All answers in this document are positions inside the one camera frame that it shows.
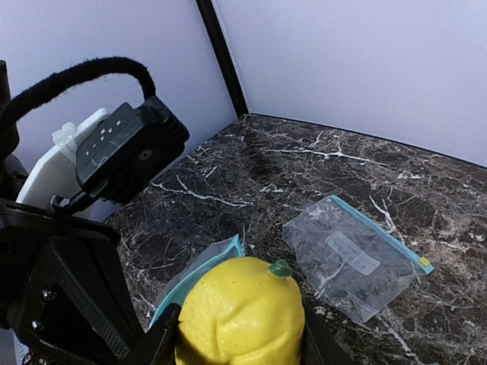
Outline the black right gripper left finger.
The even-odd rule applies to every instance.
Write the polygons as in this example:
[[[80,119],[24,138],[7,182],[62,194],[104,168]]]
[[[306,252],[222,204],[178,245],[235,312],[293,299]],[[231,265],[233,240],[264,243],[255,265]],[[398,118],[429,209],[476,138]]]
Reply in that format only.
[[[179,304],[169,304],[148,331],[149,364],[175,364]]]

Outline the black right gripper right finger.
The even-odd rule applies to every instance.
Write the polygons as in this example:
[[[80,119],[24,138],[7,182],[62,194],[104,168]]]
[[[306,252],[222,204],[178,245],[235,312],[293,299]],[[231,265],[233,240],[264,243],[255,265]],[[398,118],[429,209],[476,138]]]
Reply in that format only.
[[[303,301],[305,313],[301,345],[301,364],[352,365],[354,360],[340,347],[325,322],[314,312],[311,304]]]

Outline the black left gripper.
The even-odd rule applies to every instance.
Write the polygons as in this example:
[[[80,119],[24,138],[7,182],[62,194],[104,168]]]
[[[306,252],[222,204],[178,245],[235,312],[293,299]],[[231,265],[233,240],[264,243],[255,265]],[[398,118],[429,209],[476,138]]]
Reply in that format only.
[[[1,325],[60,364],[119,364],[144,332],[110,226],[1,202]]]

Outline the large clear zip bag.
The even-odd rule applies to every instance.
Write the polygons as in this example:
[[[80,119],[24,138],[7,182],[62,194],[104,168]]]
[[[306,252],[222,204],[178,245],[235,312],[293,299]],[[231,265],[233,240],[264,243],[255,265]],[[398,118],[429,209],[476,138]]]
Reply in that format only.
[[[244,256],[239,234],[210,244],[163,287],[156,299],[156,309],[148,328],[150,329],[156,323],[169,304],[176,303],[182,306],[188,293],[207,272],[228,259]]]

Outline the yellow toy lemon front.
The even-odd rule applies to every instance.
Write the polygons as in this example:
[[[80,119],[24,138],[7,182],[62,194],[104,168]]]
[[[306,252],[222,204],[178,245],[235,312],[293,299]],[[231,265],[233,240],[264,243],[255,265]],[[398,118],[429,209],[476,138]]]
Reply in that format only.
[[[299,364],[305,313],[283,259],[228,259],[204,274],[179,314],[178,364]]]

